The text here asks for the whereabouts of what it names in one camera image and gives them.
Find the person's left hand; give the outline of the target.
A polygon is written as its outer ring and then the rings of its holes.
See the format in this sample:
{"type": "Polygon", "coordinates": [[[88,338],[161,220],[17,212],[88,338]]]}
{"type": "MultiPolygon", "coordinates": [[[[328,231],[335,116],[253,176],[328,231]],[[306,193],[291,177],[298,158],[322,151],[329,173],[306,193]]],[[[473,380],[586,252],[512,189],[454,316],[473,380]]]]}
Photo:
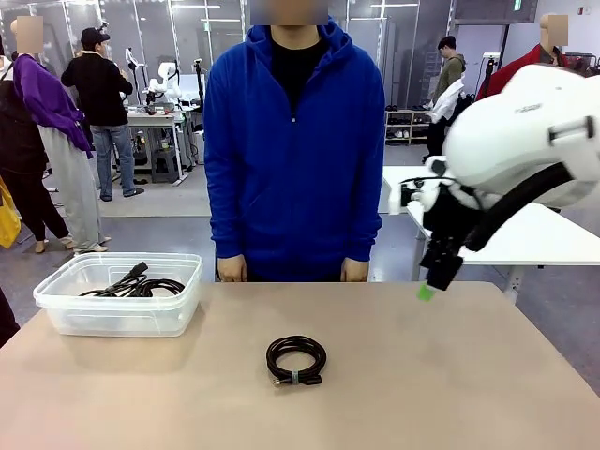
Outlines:
{"type": "Polygon", "coordinates": [[[367,282],[369,274],[369,261],[356,261],[345,258],[341,265],[341,282],[367,282]]]}

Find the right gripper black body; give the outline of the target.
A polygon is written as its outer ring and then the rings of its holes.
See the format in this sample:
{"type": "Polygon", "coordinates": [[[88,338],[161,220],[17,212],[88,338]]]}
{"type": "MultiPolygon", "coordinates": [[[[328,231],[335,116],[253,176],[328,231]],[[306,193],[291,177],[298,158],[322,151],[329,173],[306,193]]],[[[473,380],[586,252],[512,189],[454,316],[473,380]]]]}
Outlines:
{"type": "Polygon", "coordinates": [[[449,186],[439,186],[434,204],[423,215],[430,237],[421,263],[433,263],[444,255],[457,256],[473,225],[474,210],[462,204],[449,186]]]}

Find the person's right hand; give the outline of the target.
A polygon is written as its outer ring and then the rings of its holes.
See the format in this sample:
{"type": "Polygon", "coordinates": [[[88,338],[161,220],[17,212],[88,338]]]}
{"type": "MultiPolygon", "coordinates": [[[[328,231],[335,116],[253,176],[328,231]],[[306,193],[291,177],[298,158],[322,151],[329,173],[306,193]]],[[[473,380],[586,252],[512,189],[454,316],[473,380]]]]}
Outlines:
{"type": "Polygon", "coordinates": [[[248,271],[244,256],[217,258],[217,274],[221,282],[246,282],[248,271]]]}

